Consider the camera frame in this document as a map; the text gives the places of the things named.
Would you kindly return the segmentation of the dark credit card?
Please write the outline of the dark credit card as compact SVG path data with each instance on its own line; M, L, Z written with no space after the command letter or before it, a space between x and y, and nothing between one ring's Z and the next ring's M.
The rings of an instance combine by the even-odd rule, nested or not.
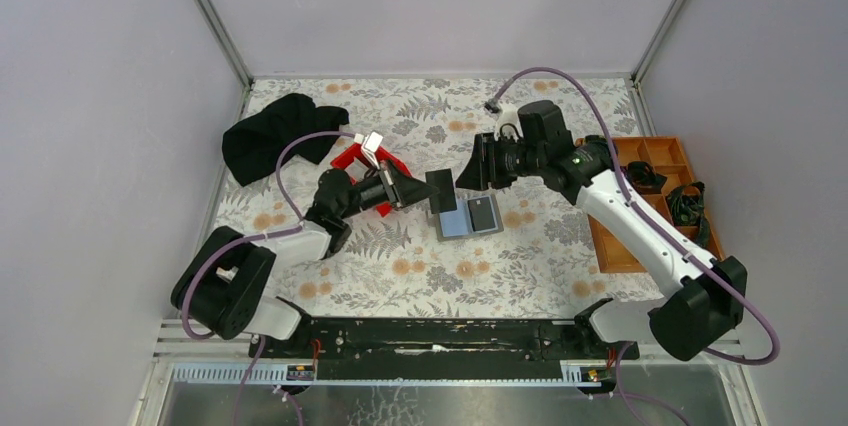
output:
M469 199L467 209L473 232L483 233L498 228L498 219L491 196Z
M430 213L439 215L458 209L454 180L450 169L431 170L425 173L425 181L436 192L428 198Z

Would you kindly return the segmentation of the grey card holder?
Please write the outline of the grey card holder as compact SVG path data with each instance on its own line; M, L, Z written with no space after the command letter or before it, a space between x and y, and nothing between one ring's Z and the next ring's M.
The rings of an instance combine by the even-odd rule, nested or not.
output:
M439 242L464 240L481 236L493 235L500 233L504 230L502 215L496 197L492 194L482 196L492 197L492 201L494 203L494 208L498 219L498 228L496 230L483 233L473 232L471 230L471 224L467 209L467 201L476 197L468 199L457 199L457 210L430 217L436 231L437 240Z

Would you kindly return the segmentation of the red plastic bin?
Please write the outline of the red plastic bin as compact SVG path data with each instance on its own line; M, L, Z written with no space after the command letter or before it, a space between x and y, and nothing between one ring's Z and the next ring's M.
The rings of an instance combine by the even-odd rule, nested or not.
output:
M379 148L369 158L360 144L344 150L330 163L322 185L329 188L329 210L335 216L348 218L367 210L385 217L393 210L412 205L405 186L410 186L402 163Z

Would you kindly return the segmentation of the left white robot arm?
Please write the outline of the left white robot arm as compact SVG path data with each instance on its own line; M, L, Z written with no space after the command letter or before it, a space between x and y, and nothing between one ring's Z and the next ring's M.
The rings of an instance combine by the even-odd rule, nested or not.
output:
M311 333L301 323L306 314L291 302L266 295L274 268L328 259L351 236L350 217L380 204L404 209L438 192L437 186L404 173L392 162L383 162L375 175L359 182L341 169L328 169L296 226L253 236L228 226L216 228L173 287L170 302L193 339L262 335L271 337L285 356L299 356L310 343ZM205 332L195 331L190 320Z

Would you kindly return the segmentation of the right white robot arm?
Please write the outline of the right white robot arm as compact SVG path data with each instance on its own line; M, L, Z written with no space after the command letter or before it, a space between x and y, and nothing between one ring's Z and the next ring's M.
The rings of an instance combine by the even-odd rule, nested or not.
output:
M553 102L517 111L518 135L478 133L455 182L460 189L510 187L539 177L550 190L600 223L650 274L663 297L608 300L582 312L575 348L597 358L613 343L654 340L689 361L734 329L743 316L747 271L734 258L718 260L652 207L614 163L614 147L600 140L576 144Z

